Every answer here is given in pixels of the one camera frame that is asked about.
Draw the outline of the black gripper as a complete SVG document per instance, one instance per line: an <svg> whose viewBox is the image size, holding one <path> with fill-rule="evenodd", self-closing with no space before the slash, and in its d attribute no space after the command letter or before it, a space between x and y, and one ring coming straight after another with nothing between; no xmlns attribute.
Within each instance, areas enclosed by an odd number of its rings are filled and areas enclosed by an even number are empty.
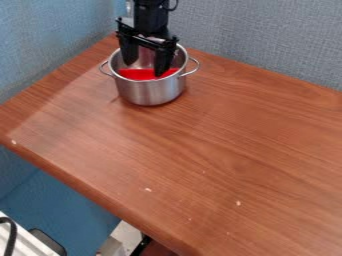
<svg viewBox="0 0 342 256"><path fill-rule="evenodd" d="M140 57L138 47L156 50L154 73L161 77L170 69L178 37L169 31L169 14L177 10L180 0L133 0L133 16L117 19L124 61L132 65Z"/></svg>

